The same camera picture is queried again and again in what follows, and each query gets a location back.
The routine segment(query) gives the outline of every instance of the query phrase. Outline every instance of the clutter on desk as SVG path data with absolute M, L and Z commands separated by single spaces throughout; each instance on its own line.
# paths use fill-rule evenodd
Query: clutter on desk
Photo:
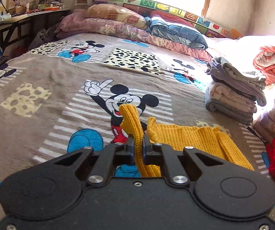
M 62 3 L 61 0 L 39 0 L 38 8 L 43 8 L 44 10 L 44 7 L 42 5 L 44 5 L 45 7 L 53 7 L 53 10 L 57 10 L 57 7 L 60 7 L 60 9 L 64 8 L 64 3 Z

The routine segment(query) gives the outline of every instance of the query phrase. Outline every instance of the bed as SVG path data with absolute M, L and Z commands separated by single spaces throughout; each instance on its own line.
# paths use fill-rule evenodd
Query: bed
M 101 150 L 125 141 L 119 103 L 135 105 L 144 125 L 153 116 L 158 123 L 219 127 L 254 170 L 269 177 L 263 142 L 241 123 L 206 110 L 206 69 L 205 61 L 192 56 L 91 33 L 8 61 L 0 66 L 0 184 L 14 172 L 80 147 Z M 116 175 L 139 173 L 119 167 Z M 3 215 L 0 205 L 0 219 Z M 270 217 L 275 220 L 275 208 Z

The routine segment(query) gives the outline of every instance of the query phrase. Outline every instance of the metal screw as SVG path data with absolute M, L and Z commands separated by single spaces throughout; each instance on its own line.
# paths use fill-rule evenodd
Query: metal screw
M 183 175 L 177 175 L 173 178 L 173 181 L 175 183 L 178 183 L 178 184 L 183 184 L 183 183 L 186 183 L 188 181 L 187 177 L 186 176 L 183 176 Z
M 7 225 L 5 228 L 6 230 L 16 230 L 16 227 L 14 225 Z
M 259 230 L 269 230 L 269 229 L 270 229 L 270 227 L 268 225 L 261 225 L 259 227 Z
M 92 175 L 88 178 L 88 181 L 91 183 L 101 183 L 103 182 L 103 177 L 100 175 Z
M 135 182 L 134 185 L 135 185 L 136 187 L 140 187 L 140 186 L 143 185 L 143 184 L 142 184 L 141 182 Z

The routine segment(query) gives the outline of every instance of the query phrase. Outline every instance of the blue shoe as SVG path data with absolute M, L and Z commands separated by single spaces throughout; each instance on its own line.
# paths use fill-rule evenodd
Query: blue shoe
M 81 54 L 81 55 L 77 55 L 73 58 L 72 62 L 74 63 L 79 63 L 82 61 L 87 61 L 91 56 L 89 54 Z
M 97 131 L 92 129 L 79 130 L 70 138 L 67 153 L 85 146 L 91 146 L 94 150 L 103 150 L 102 136 Z
M 269 159 L 268 159 L 268 156 L 267 156 L 267 153 L 265 151 L 262 152 L 262 159 L 266 165 L 266 167 L 269 169 Z
M 58 53 L 58 56 L 59 56 L 59 57 L 64 57 L 64 58 L 71 58 L 71 57 L 72 57 L 70 51 L 63 51 L 63 52 L 60 52 L 60 53 Z

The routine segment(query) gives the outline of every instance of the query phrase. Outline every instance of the mickey mouse print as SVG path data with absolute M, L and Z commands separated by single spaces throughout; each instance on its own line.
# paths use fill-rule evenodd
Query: mickey mouse print
M 50 57 L 62 57 L 72 63 L 99 63 L 112 51 L 112 46 L 100 44 L 92 40 L 59 41 L 44 44 L 29 53 L 45 54 Z
M 159 104 L 159 99 L 152 94 L 134 94 L 129 92 L 129 88 L 117 84 L 110 88 L 112 96 L 104 99 L 102 95 L 105 94 L 102 90 L 112 83 L 112 79 L 105 80 L 100 83 L 98 81 L 86 81 L 84 83 L 84 91 L 89 95 L 102 109 L 104 109 L 111 116 L 111 128 L 114 135 L 112 142 L 126 142 L 127 138 L 123 135 L 120 124 L 122 122 L 122 115 L 119 112 L 119 107 L 122 104 L 132 104 L 136 106 L 138 114 L 141 116 L 146 106 L 155 108 Z M 147 125 L 141 121 L 143 130 L 146 130 Z

